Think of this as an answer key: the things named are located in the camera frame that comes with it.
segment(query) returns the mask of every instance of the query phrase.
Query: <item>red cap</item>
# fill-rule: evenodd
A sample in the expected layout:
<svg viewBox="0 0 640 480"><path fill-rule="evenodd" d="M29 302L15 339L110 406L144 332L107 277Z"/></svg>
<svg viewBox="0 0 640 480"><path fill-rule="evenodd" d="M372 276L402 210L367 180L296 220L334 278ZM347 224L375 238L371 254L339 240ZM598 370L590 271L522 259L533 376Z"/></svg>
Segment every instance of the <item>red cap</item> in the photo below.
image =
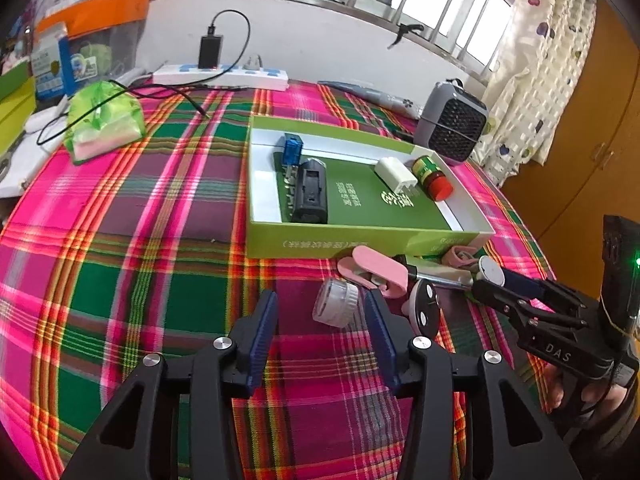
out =
<svg viewBox="0 0 640 480"><path fill-rule="evenodd" d="M440 176L429 184L428 193L434 202L446 200L453 193L453 186L446 176Z"/></svg>

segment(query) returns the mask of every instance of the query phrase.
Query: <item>screw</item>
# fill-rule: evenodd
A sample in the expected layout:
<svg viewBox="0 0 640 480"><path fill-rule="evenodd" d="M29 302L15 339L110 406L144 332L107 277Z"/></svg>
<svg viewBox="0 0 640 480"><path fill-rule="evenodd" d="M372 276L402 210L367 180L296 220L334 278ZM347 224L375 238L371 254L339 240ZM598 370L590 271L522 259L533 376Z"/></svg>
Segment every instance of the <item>screw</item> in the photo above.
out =
<svg viewBox="0 0 640 480"><path fill-rule="evenodd" d="M213 346L215 346L218 350L226 350L232 345L233 341L228 337L219 337L213 342Z"/></svg>
<svg viewBox="0 0 640 480"><path fill-rule="evenodd" d="M422 350L426 350L431 346L431 339L421 335L419 335L418 337L414 337L414 346L416 348L421 348Z"/></svg>
<svg viewBox="0 0 640 480"><path fill-rule="evenodd" d="M497 365L500 361L502 361L502 356L498 354L495 350L487 350L484 353L484 360L492 365Z"/></svg>
<svg viewBox="0 0 640 480"><path fill-rule="evenodd" d="M142 364L149 367L156 366L160 359L162 359L160 354L147 354L142 358Z"/></svg>

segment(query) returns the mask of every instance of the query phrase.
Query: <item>white wall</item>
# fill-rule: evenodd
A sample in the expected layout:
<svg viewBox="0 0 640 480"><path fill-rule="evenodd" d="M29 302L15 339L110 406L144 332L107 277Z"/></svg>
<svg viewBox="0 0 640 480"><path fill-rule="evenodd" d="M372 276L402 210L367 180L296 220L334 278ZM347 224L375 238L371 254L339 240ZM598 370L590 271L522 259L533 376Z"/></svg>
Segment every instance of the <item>white wall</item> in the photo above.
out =
<svg viewBox="0 0 640 480"><path fill-rule="evenodd" d="M360 84L423 105L436 82L462 79L482 97L484 86L437 54L410 40L386 48L395 34L351 16L285 0L152 0L137 65L154 70L164 62L197 63L200 38L222 9L244 12L252 24L247 54L260 54L265 67L290 78ZM222 62L232 62L246 37L244 20L220 16Z"/></svg>

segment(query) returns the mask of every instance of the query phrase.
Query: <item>polka dot curtain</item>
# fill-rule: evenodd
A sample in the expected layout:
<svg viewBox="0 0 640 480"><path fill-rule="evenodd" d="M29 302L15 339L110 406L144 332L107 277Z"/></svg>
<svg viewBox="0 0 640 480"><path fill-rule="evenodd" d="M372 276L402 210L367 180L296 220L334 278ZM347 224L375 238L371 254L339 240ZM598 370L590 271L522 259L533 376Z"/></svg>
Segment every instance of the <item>polka dot curtain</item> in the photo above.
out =
<svg viewBox="0 0 640 480"><path fill-rule="evenodd" d="M516 0L483 101L472 158L497 186L531 159L544 164L591 43L596 0Z"/></svg>

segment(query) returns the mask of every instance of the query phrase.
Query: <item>cabinet door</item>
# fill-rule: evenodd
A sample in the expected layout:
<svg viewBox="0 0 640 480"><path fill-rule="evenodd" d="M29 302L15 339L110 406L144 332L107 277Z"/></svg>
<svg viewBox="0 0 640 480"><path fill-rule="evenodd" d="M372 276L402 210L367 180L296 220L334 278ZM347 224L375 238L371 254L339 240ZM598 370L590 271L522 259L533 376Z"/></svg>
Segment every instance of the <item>cabinet door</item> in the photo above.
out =
<svg viewBox="0 0 640 480"><path fill-rule="evenodd" d="M598 0L589 55L545 165L521 166L502 188L534 236L558 218L604 156L625 113L637 67L634 42L609 4Z"/></svg>
<svg viewBox="0 0 640 480"><path fill-rule="evenodd" d="M558 280L597 298L602 284L602 217L640 222L640 78L596 170L540 246Z"/></svg>

